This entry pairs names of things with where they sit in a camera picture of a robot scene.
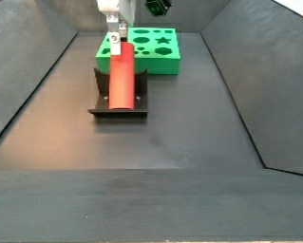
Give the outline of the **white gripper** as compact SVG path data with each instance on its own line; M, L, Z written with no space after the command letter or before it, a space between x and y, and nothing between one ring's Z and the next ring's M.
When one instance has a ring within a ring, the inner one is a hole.
M96 0L107 17L111 54L120 54L120 42L127 42L128 26L135 23L136 0Z

